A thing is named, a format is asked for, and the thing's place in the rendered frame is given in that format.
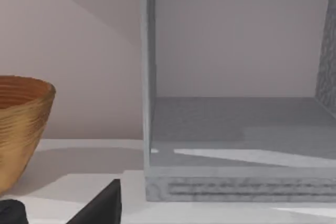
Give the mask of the grey open cabinet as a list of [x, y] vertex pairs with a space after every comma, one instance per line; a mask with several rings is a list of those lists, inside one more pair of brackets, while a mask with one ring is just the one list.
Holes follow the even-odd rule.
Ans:
[[336, 202], [336, 0], [140, 0], [148, 201]]

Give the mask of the black rounded object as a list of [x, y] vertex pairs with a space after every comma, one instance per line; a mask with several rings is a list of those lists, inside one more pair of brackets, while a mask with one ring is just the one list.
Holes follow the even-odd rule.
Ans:
[[19, 200], [0, 200], [0, 224], [29, 224], [25, 205]]

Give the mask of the wooden ribbed bowl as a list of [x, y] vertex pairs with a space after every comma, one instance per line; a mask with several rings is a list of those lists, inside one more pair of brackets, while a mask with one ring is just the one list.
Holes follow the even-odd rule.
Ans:
[[14, 75], [0, 76], [0, 195], [20, 179], [46, 127], [55, 86]]

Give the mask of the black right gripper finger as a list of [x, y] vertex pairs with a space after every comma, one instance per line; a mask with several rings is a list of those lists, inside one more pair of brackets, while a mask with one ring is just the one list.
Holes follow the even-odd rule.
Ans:
[[121, 224], [121, 180], [114, 179], [66, 224]]

